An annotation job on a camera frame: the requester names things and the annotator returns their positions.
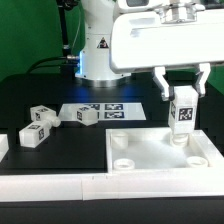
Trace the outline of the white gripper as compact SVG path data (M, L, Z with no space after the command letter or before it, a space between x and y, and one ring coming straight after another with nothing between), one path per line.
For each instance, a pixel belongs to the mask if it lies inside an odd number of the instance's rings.
M154 12L119 16L110 41L110 67L115 73L153 69L153 81L163 101L174 99L174 88L165 79L166 68L197 66L194 88L200 98L211 64L224 62L224 9L206 10L190 23L163 24Z

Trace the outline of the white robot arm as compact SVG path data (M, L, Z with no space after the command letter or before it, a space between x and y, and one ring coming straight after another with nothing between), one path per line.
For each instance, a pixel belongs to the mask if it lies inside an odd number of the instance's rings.
M112 85L150 71L171 101L168 70L194 68L199 96L213 66L224 65L224 0L81 0L85 45L76 76Z

